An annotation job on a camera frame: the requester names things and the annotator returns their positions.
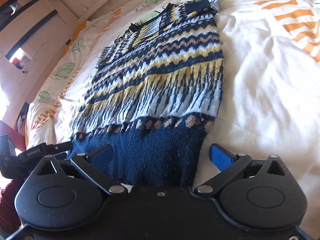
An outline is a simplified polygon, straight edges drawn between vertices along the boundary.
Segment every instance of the bed frame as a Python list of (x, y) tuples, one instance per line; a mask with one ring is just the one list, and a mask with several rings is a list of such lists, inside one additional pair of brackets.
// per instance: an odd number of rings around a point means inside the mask
[[(17, 0), (0, 0), (0, 12)], [(110, 11), (131, 0), (97, 0), (78, 17), (61, 0), (31, 0), (0, 26), (0, 84), (10, 101), (2, 121), (14, 127), (24, 105), (31, 103), (48, 75), (60, 60), (77, 26), (97, 10)], [(28, 73), (9, 59), (22, 48), (32, 59)]]

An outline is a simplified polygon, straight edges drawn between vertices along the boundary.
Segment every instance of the bed sheet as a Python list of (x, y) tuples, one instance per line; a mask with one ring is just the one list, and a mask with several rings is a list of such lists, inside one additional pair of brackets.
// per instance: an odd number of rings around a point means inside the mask
[[(102, 48), (169, 2), (135, 0), (87, 23), (28, 113), (28, 148), (70, 138)], [(215, 17), (225, 57), (223, 100), (204, 140), (194, 185), (215, 174), (208, 150), (265, 159), (279, 155), (308, 198), (301, 224), (314, 238), (320, 221), (320, 9), (311, 0), (220, 0)]]

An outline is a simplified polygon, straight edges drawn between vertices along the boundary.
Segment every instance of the green leaf print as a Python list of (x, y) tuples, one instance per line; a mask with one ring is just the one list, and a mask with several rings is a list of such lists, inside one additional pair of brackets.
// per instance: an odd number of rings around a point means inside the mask
[(38, 102), (48, 101), (50, 99), (50, 94), (47, 91), (42, 91), (38, 94)]
[(68, 74), (75, 68), (75, 63), (66, 63), (56, 69), (55, 73), (52, 73), (52, 79), (68, 79)]
[(84, 39), (80, 38), (75, 42), (75, 44), (73, 44), (72, 50), (80, 52), (80, 51), (82, 51), (83, 47), (84, 47)]

